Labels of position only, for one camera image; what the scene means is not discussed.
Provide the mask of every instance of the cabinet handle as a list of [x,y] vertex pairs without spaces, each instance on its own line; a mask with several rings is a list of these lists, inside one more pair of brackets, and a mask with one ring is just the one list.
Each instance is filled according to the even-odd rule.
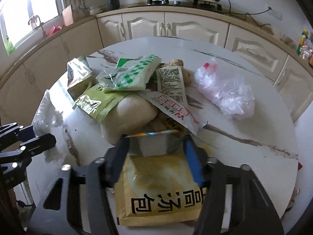
[[121,23],[121,34],[123,37],[125,37],[125,28],[124,28],[123,23]]
[[168,30],[171,27],[170,23],[166,24],[165,36],[168,36]]
[[162,36],[162,29],[163,29],[163,27],[164,27],[164,24],[161,23],[161,24],[160,24],[160,36]]
[[249,53],[251,53],[251,54],[253,54],[255,56],[258,56],[258,57],[261,57],[262,59],[266,59],[267,60],[267,58],[265,56],[262,56],[261,54],[256,53],[255,51],[253,51],[250,48],[246,48],[246,50],[247,50],[247,52],[249,52]]
[[283,69],[283,73],[281,74],[281,79],[276,83],[277,86],[279,86],[281,84],[281,82],[284,80],[285,78],[285,74],[286,74],[286,67]]
[[69,48],[68,48],[67,43],[66,43],[66,42],[63,42],[63,45],[64,45],[64,48],[65,48],[66,53],[69,54],[70,52],[69,52]]

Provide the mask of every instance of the white bowl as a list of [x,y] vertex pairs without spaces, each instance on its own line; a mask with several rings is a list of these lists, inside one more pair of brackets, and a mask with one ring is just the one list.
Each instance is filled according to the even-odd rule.
[[96,14],[102,12],[102,11],[103,11],[102,9],[96,8],[94,10],[91,10],[89,13],[90,13],[90,15],[96,15]]

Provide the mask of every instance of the green snack bag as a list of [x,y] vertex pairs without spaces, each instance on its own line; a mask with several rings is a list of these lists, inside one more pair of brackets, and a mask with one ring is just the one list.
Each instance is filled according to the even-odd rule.
[[126,62],[131,61],[131,60],[133,60],[133,59],[130,59],[130,58],[118,59],[116,68],[122,67]]
[[120,59],[114,70],[105,69],[96,79],[104,86],[104,91],[144,90],[162,59],[155,55],[144,56],[138,60]]
[[103,91],[103,86],[97,84],[86,90],[75,102],[89,116],[102,123],[106,115],[113,109],[130,91]]

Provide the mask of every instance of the white round table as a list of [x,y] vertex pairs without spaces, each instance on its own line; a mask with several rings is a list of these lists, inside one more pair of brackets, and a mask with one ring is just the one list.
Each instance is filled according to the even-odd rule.
[[[207,43],[169,37],[146,37],[109,46],[105,59],[109,62],[118,58],[136,58],[154,54],[167,63],[173,59],[184,61],[184,67],[195,72],[200,66],[217,57],[221,69],[237,73],[251,85],[256,98],[255,114],[252,118],[237,121],[221,113],[219,108],[205,99],[194,88],[186,88],[186,94],[201,100],[202,109],[190,106],[199,113],[202,121],[208,121],[206,129],[201,129],[195,140],[201,145],[210,146],[212,156],[226,165],[240,167],[249,164],[268,195],[278,215],[281,217],[291,198],[297,177],[297,144],[294,126],[282,98],[265,78],[249,62],[219,46]],[[103,57],[100,53],[91,56]],[[94,76],[98,75],[103,64],[100,59],[88,58]],[[59,152],[77,151],[81,165],[87,165],[97,157],[105,155],[111,145],[101,135],[100,124],[79,108],[72,109],[73,100],[67,92],[67,73],[50,90],[51,101],[57,110],[63,111],[63,127],[53,130],[57,138]],[[45,163],[44,155],[33,157],[27,168],[29,186],[35,204],[50,184],[63,163],[75,165],[75,158],[66,158]],[[83,224],[88,226],[87,214],[82,201]],[[115,202],[110,198],[112,213],[115,216]],[[182,223],[158,227],[128,228],[118,226],[120,234],[192,234],[193,228]]]

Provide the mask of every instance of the gas stove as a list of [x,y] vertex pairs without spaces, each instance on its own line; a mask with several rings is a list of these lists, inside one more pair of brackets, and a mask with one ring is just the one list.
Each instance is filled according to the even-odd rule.
[[179,6],[179,7],[197,8],[223,14],[222,6],[216,0],[146,0],[146,1],[147,1],[146,6]]

